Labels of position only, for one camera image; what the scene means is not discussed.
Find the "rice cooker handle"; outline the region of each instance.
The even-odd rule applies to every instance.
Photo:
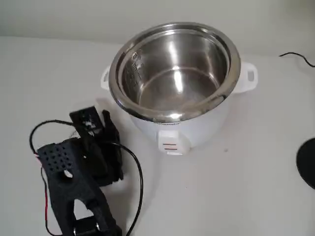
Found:
[[[253,90],[258,84],[258,72],[256,66],[251,63],[243,62],[241,74],[232,93],[242,93]]]
[[[100,86],[102,89],[109,90],[108,78],[109,78],[110,65],[104,70],[102,77],[100,78]]]

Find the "white table surface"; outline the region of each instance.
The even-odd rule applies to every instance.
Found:
[[[300,145],[315,136],[315,69],[293,56],[242,56],[259,71],[256,90],[234,97],[223,129],[186,156],[167,156],[99,87],[120,45],[0,37],[0,202],[2,235],[43,236],[44,187],[28,143],[46,119],[96,105],[108,109],[121,140],[144,172],[144,206],[136,236],[313,236],[315,190],[295,166]],[[72,129],[41,128],[35,147]],[[124,181],[102,190],[125,231],[136,211],[138,173],[124,155]],[[78,205],[77,216],[87,215]],[[60,233],[50,209],[49,227]]]

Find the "power cord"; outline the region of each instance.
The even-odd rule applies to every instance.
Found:
[[[82,129],[85,131],[85,128],[82,127],[82,126],[77,126],[75,125],[74,123],[72,122],[68,122],[68,121],[63,121],[63,120],[58,120],[58,119],[51,119],[51,120],[46,120],[46,121],[43,121],[41,123],[39,123],[37,126],[34,127],[34,129],[31,131],[30,133],[30,137],[29,137],[29,143],[30,143],[30,148],[32,150],[32,152],[34,153],[34,155],[38,158],[38,154],[37,152],[35,151],[35,148],[34,148],[34,145],[33,145],[33,136],[34,136],[34,133],[35,131],[45,125],[45,124],[48,124],[48,123],[58,123],[58,124],[64,124],[64,125],[69,125],[69,126],[73,126],[75,128],[79,128],[79,129]],[[88,134],[88,132],[85,132],[87,136],[89,136],[90,138],[92,138],[91,135]],[[141,211],[141,207],[142,207],[142,201],[143,201],[143,174],[142,174],[142,169],[141,169],[141,165],[140,165],[140,162],[137,158],[137,156],[130,150],[128,149],[126,146],[122,145],[122,144],[119,144],[119,143],[115,143],[115,142],[110,142],[110,141],[106,141],[106,142],[103,142],[104,144],[111,144],[111,145],[115,145],[115,146],[118,146],[122,149],[124,149],[126,152],[128,152],[133,160],[135,161],[136,165],[137,165],[137,168],[138,168],[138,171],[139,171],[139,177],[140,177],[140,198],[139,198],[139,205],[138,205],[138,209],[137,209],[137,212],[136,212],[136,215],[134,217],[134,220],[126,234],[126,236],[130,236],[131,235],[131,232],[139,218],[139,215],[140,215],[140,211]],[[49,228],[48,228],[48,187],[47,187],[47,183],[46,183],[46,180],[44,178],[44,175],[43,175],[43,167],[40,168],[40,175],[41,175],[41,178],[44,182],[44,190],[45,190],[45,227],[46,227],[46,231],[51,235],[51,236],[62,236],[62,235],[55,235],[53,233],[50,232]]]
[[[289,52],[289,53],[281,54],[279,57],[283,57],[283,56],[288,55],[288,54],[294,54],[294,55],[300,56],[300,57],[302,57],[304,59],[304,61],[307,63],[307,65],[309,65],[310,67],[313,67],[313,68],[315,67],[315,65],[309,63],[309,61],[305,58],[305,56],[303,56],[303,55],[301,55],[299,53]]]

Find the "black round object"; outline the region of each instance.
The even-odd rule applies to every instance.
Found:
[[[303,180],[315,189],[315,138],[303,143],[297,152],[296,166]]]

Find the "brand label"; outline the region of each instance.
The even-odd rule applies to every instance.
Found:
[[[159,122],[157,122],[157,124],[162,124],[162,125],[179,125],[180,122],[175,122],[175,123],[159,123]]]

